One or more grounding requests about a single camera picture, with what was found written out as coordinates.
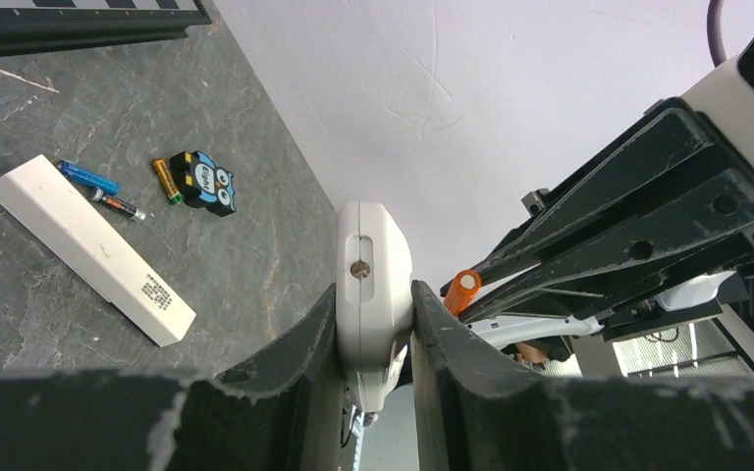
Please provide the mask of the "blue battery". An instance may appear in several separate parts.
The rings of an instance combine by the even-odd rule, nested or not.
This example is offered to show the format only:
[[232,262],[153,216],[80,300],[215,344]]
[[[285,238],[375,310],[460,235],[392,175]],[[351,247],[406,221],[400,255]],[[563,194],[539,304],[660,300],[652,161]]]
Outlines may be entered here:
[[60,160],[56,168],[67,180],[86,187],[99,188],[109,195],[116,195],[121,189],[119,183],[68,161]]

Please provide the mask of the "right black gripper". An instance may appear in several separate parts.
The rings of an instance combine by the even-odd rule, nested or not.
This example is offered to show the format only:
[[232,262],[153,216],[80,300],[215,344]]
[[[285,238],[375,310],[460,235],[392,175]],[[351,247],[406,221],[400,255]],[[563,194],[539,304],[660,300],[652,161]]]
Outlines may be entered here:
[[736,170],[708,180],[719,131],[670,98],[528,206],[471,270],[489,293],[459,316],[605,320],[606,343],[722,312],[721,285],[754,277],[754,184]]

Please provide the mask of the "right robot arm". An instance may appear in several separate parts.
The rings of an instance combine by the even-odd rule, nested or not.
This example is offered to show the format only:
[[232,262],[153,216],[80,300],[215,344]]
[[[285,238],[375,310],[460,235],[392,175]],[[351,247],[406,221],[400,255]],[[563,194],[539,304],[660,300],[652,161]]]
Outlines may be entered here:
[[553,189],[474,270],[459,319],[497,346],[626,340],[715,315],[754,276],[754,167],[703,112],[667,99]]

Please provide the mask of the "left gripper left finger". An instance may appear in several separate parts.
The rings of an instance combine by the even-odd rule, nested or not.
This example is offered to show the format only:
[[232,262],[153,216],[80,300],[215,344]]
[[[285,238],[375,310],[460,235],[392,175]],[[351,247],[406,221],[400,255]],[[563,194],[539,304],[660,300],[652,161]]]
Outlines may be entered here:
[[0,371],[0,470],[333,470],[334,288],[238,365]]

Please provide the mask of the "white remote control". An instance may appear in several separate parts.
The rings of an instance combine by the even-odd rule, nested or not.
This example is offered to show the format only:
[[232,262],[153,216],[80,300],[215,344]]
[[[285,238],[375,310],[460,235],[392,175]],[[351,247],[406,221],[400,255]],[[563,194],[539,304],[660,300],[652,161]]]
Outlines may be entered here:
[[398,384],[413,327],[412,258],[380,203],[351,202],[338,216],[337,349],[346,385],[365,413]]

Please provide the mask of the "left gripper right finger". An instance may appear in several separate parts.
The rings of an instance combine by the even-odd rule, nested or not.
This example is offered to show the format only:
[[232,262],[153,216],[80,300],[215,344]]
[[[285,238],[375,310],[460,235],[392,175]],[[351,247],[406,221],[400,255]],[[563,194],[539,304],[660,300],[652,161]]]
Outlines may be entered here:
[[421,469],[754,470],[754,377],[545,377],[411,295]]

